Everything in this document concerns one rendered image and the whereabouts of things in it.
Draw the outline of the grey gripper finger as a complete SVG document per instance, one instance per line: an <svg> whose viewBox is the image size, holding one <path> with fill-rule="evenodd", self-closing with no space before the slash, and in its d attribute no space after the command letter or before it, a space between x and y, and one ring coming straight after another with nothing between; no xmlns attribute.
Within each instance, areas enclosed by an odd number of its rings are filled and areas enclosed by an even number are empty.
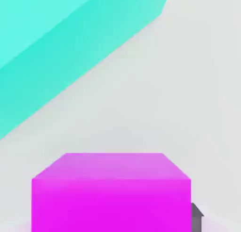
<svg viewBox="0 0 241 232"><path fill-rule="evenodd" d="M222 232L222 225L215 220L204 216L192 202L192 232Z"/></svg>

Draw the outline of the small magenta cube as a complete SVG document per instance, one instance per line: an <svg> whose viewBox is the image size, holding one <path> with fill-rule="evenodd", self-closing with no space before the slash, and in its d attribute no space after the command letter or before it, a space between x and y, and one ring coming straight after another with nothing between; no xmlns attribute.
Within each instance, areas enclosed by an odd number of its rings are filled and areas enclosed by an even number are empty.
<svg viewBox="0 0 241 232"><path fill-rule="evenodd" d="M31 232L191 232L191 180L162 153L66 153L32 179Z"/></svg>

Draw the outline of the large turquoise box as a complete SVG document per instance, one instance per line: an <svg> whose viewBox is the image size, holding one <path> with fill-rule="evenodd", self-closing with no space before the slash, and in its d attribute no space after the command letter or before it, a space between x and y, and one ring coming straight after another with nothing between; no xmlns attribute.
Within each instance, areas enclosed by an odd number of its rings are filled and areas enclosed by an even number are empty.
<svg viewBox="0 0 241 232"><path fill-rule="evenodd" d="M0 139L157 18L167 0L89 0L0 69Z"/></svg>

